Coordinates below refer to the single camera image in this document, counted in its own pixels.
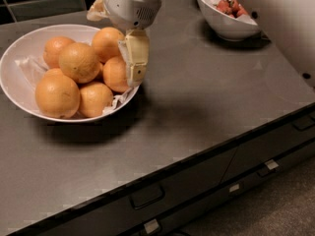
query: countertop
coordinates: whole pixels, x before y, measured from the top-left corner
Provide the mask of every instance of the countertop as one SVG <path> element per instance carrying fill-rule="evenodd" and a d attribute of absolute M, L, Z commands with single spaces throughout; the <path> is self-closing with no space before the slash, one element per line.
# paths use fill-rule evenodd
<path fill-rule="evenodd" d="M 95 123 L 46 122 L 0 90 L 0 235 L 75 206 L 311 104 L 315 93 L 259 37 L 226 42 L 196 0 L 163 0 L 149 71 L 134 99 Z M 3 25 L 0 55 L 45 26 L 93 23 L 86 12 Z"/>

